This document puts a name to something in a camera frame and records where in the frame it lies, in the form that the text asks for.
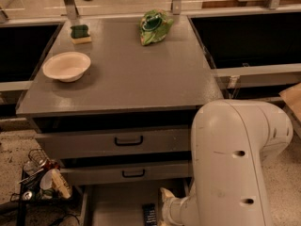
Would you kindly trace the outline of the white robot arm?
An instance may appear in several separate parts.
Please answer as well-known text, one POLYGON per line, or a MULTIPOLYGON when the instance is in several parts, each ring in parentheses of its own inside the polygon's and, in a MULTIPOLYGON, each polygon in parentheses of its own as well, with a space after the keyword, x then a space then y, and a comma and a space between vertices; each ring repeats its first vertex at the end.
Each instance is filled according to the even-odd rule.
POLYGON ((293 125, 279 107, 217 100, 191 127, 193 184, 177 198, 162 193, 160 226, 274 226, 261 163, 290 144, 293 125))

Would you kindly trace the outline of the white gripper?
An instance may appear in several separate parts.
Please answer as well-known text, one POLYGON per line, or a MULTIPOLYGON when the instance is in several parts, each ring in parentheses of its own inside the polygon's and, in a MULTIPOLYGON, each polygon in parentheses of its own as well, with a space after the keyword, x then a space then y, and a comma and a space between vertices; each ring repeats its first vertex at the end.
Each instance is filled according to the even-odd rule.
POLYGON ((175 195, 168 189, 161 187, 162 216, 160 226, 183 226, 182 221, 182 205, 186 198, 176 198, 175 195))

